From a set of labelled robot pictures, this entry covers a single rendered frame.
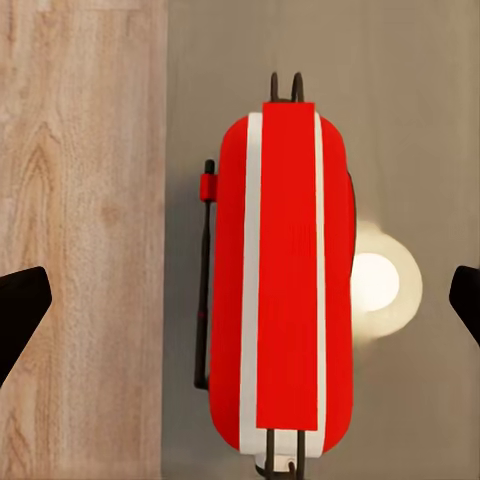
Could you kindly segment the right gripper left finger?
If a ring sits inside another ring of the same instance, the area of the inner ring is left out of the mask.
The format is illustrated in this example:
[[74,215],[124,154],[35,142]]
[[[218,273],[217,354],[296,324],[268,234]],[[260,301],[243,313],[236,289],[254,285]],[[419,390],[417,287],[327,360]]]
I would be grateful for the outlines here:
[[0,277],[0,387],[51,304],[42,266]]

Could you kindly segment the radio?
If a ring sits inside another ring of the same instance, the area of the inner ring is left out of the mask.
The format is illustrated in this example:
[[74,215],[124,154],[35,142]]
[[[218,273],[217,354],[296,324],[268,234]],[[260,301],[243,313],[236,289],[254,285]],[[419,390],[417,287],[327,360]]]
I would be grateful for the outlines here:
[[[213,423],[265,480],[304,480],[347,433],[353,407],[356,202],[339,130],[303,78],[226,133],[205,162],[194,386]],[[210,204],[217,201],[210,375],[205,375]]]

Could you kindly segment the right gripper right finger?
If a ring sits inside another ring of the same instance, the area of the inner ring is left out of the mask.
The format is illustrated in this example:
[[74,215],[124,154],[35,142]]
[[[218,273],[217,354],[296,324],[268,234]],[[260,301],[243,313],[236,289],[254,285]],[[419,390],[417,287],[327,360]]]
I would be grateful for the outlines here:
[[458,266],[450,286],[450,304],[480,345],[480,270]]

